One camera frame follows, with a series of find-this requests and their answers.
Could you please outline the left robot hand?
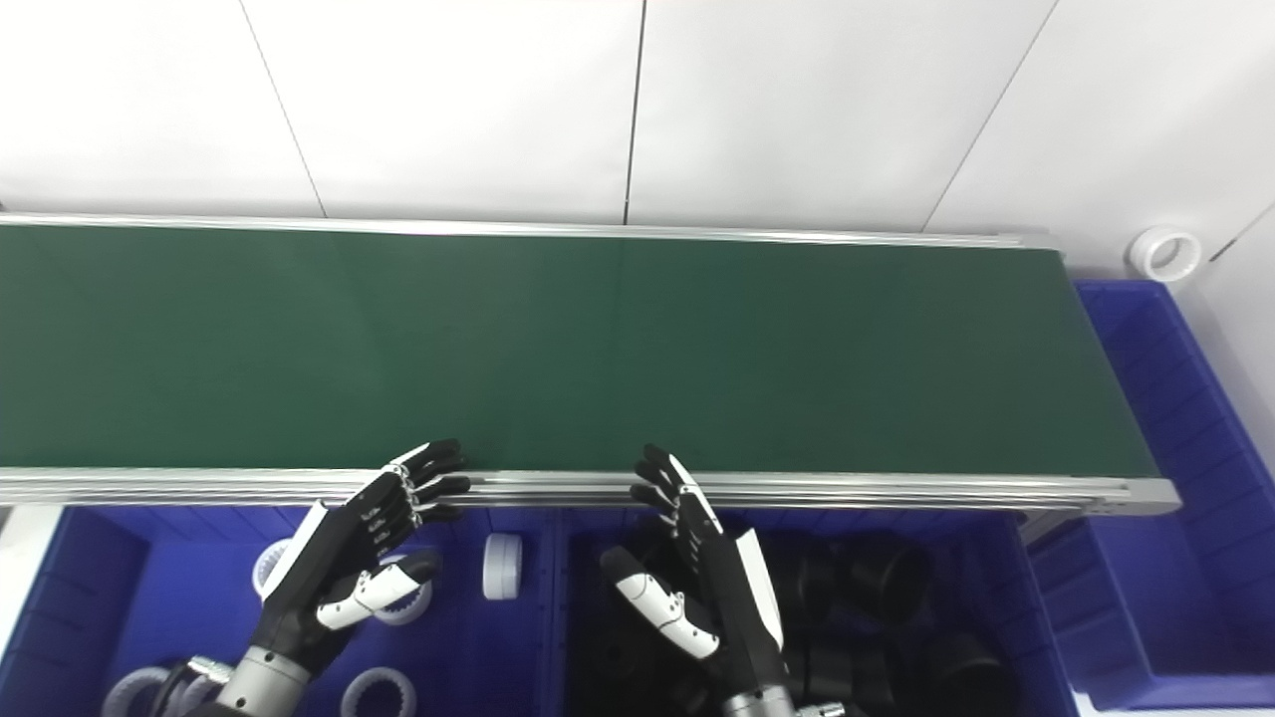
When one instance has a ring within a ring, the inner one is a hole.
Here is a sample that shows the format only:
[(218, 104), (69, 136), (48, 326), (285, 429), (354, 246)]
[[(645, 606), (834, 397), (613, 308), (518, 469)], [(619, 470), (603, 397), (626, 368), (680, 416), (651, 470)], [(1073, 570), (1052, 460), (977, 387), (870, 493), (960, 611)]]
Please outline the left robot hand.
[(419, 444), (388, 461), (346, 501), (315, 504), (272, 580), (249, 646), (323, 675), (354, 639), (357, 623), (437, 575), (441, 558), (433, 549), (391, 564), (382, 558), (419, 526), (460, 518), (445, 498), (469, 490), (463, 466), (459, 440)]

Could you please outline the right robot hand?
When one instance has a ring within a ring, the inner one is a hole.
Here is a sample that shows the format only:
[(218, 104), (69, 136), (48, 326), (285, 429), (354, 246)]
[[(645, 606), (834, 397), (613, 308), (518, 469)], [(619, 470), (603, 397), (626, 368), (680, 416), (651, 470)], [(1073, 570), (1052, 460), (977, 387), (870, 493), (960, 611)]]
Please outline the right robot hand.
[(728, 535), (697, 480), (674, 454), (646, 444), (630, 495), (659, 513), (697, 596), (673, 589), (623, 546), (601, 569), (657, 635), (708, 671), (724, 716), (793, 716), (784, 632), (756, 532)]

